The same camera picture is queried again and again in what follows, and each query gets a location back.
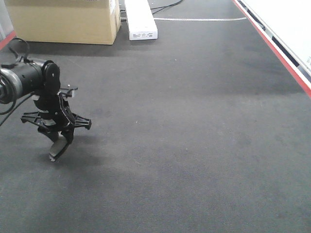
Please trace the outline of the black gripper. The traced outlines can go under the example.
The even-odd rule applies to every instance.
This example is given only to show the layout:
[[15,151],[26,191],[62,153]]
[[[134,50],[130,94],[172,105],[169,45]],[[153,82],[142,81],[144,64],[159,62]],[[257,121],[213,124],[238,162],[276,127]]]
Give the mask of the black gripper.
[[37,131],[54,143],[59,140],[61,131],[62,145],[70,145],[73,142],[75,128],[84,127],[88,130],[91,128],[90,119],[70,110],[68,98],[73,97],[77,89],[77,87],[61,87],[55,95],[35,91],[32,100],[37,111],[24,113],[21,121],[39,126]]

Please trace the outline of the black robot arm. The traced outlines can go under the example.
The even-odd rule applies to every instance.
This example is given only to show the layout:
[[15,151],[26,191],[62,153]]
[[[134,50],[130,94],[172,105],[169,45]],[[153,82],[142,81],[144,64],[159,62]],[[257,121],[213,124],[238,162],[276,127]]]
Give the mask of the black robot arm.
[[71,144],[76,128],[91,128],[91,120],[73,113],[68,98],[73,96],[76,86],[62,86],[60,68],[52,60],[30,58],[30,47],[24,54],[9,49],[15,61],[0,66],[0,102],[11,106],[1,112],[10,116],[18,107],[18,99],[32,98],[37,111],[24,113],[23,123],[37,126],[38,132],[56,142],[63,136],[65,144]]

